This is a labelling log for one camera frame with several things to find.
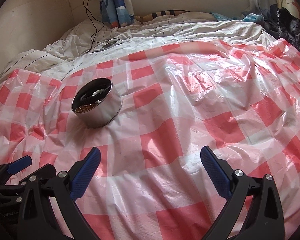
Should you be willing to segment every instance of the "checkered tablecloth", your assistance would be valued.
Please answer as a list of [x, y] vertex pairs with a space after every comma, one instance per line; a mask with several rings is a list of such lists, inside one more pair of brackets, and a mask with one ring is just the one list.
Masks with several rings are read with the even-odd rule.
[[[109, 125], [88, 129], [71, 102], [98, 77], [113, 81], [123, 105]], [[15, 70], [0, 90], [0, 164], [33, 160], [10, 183], [46, 163], [68, 170], [99, 147], [101, 164], [77, 205], [104, 240], [201, 239], [225, 204], [200, 162], [205, 145], [234, 169], [274, 176], [290, 236], [300, 223], [300, 53], [293, 46], [184, 42], [93, 65], [63, 82]]]

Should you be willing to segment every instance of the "blue patterned curtain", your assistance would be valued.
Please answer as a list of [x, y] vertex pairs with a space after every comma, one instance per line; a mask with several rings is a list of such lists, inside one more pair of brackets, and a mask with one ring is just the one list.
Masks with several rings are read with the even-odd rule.
[[102, 21], [111, 28], [124, 27], [134, 22], [131, 0], [100, 0]]

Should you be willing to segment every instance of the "blue gripper pad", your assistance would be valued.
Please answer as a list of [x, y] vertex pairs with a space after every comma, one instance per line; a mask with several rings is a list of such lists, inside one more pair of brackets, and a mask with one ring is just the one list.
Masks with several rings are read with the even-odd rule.
[[92, 148], [92, 150], [89, 152], [89, 155], [90, 156], [87, 158], [76, 176], [71, 181], [70, 197], [73, 199], [73, 201], [83, 196], [101, 162], [101, 152], [98, 148]]
[[27, 155], [11, 163], [9, 165], [7, 172], [9, 174], [15, 175], [18, 172], [25, 169], [26, 167], [29, 167], [31, 164], [32, 164], [32, 159], [30, 156]]
[[224, 197], [226, 198], [226, 200], [228, 200], [232, 196], [231, 181], [211, 152], [212, 151], [210, 151], [210, 148], [208, 146], [203, 147], [200, 152], [201, 162], [210, 179], [212, 180], [212, 183], [216, 188], [219, 196]]

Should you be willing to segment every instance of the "silver screw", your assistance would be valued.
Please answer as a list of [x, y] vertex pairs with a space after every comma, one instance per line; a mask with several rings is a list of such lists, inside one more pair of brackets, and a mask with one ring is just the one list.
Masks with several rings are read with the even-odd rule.
[[236, 170], [234, 172], [235, 175], [237, 175], [238, 177], [242, 177], [243, 176], [243, 171], [242, 170]]
[[273, 177], [272, 177], [272, 175], [270, 175], [270, 174], [267, 174], [267, 175], [266, 175], [266, 179], [267, 179], [267, 180], [272, 180], [272, 179], [273, 179]]
[[34, 176], [34, 175], [32, 175], [30, 178], [29, 178], [29, 181], [35, 181], [37, 179], [37, 177], [36, 176]]
[[58, 177], [60, 177], [60, 178], [64, 178], [65, 176], [67, 176], [66, 171], [60, 171], [59, 174], [58, 174]]

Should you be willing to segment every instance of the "bed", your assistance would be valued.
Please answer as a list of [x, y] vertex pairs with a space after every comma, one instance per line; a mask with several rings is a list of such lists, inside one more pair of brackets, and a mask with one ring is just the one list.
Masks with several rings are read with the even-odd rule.
[[[84, 20], [0, 75], [0, 164], [33, 160], [9, 183], [46, 163], [68, 170], [95, 146], [101, 164], [76, 203], [101, 239], [200, 239], [225, 204], [200, 163], [209, 145], [234, 169], [273, 175], [291, 236], [300, 224], [300, 53], [258, 24], [199, 12], [103, 28], [95, 40], [117, 44], [88, 54], [94, 32]], [[112, 80], [123, 105], [95, 130], [71, 102], [97, 77]]]

